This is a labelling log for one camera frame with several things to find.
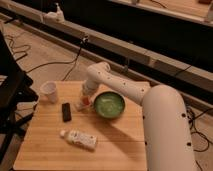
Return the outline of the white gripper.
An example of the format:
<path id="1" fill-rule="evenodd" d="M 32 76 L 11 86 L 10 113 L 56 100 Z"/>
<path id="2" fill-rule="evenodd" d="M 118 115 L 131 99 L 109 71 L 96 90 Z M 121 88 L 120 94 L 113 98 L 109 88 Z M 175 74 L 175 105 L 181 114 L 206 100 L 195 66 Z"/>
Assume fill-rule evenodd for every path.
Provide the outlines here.
<path id="1" fill-rule="evenodd" d="M 82 85 L 83 96 L 80 97 L 80 104 L 82 106 L 89 106 L 91 104 L 91 99 L 89 96 L 93 96 L 97 92 L 98 88 L 98 85 L 90 85 L 84 82 Z"/>

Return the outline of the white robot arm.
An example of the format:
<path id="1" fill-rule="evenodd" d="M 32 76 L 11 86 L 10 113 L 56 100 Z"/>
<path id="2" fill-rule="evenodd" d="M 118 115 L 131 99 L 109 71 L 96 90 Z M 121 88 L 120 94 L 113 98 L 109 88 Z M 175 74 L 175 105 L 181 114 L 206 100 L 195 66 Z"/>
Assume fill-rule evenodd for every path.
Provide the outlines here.
<path id="1" fill-rule="evenodd" d="M 151 87 L 110 73 L 100 62 L 86 69 L 82 85 L 93 95 L 104 84 L 142 107 L 148 171 L 197 171 L 186 106 L 180 93 L 164 84 Z"/>

